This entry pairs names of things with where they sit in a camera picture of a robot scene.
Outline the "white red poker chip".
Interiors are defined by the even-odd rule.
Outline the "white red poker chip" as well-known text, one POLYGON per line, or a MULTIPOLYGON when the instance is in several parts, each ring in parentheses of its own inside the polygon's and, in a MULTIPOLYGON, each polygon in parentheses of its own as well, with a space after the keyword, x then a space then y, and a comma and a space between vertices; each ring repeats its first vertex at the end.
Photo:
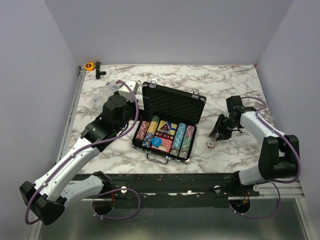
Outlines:
POLYGON ((206 142, 206 146, 209 148, 209 149, 213 149, 215 147, 215 141, 214 140, 208 140, 206 142))

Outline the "blue small blind button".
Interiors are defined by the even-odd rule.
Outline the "blue small blind button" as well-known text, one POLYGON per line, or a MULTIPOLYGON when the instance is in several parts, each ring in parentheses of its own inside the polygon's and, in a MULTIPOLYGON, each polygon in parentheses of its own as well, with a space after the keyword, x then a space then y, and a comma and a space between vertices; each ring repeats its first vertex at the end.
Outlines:
POLYGON ((162 145, 162 142, 162 139, 156 136, 151 141, 152 147, 159 148, 162 145))

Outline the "red playing card deck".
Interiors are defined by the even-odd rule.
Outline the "red playing card deck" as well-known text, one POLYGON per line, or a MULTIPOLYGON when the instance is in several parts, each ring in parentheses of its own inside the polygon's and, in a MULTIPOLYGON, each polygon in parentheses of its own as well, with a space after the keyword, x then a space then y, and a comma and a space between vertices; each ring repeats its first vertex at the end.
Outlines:
POLYGON ((169 153, 171 150, 173 141, 171 141, 169 139, 163 139, 163 138, 161 138, 161 139, 162 139, 162 145, 160 147, 158 147, 158 148, 152 147, 152 144, 151 144, 151 148, 159 150, 161 152, 169 153))

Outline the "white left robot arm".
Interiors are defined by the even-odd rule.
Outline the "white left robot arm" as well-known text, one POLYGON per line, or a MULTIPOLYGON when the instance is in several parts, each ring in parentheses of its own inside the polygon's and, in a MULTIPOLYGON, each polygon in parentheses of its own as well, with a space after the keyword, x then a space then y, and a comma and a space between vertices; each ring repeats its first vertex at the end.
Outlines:
POLYGON ((143 109, 138 100, 132 101, 114 94, 108 98, 102 113, 89 123, 72 149, 46 174, 34 182, 25 181, 19 188, 26 205, 24 221, 33 225, 54 223, 66 207, 87 197, 107 197, 116 192, 127 193, 128 187, 114 188, 111 179, 101 171, 87 179, 69 184, 89 161, 97 157, 112 142, 127 135, 133 126, 129 122, 152 117, 154 108, 148 97, 143 98, 143 109))

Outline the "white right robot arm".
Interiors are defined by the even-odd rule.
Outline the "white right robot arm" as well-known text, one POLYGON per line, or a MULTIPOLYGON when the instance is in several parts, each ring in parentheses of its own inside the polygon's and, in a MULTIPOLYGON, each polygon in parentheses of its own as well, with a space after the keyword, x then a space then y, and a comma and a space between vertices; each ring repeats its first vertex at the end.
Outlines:
POLYGON ((209 137, 225 141, 232 137, 233 132, 246 129, 261 144, 258 162, 234 173, 235 180, 230 183, 230 191, 241 196, 247 192, 248 185, 297 181, 301 174, 299 139, 273 127, 262 118, 259 109, 245 106, 243 97, 239 95, 227 98, 226 105, 228 116, 218 116, 209 137))

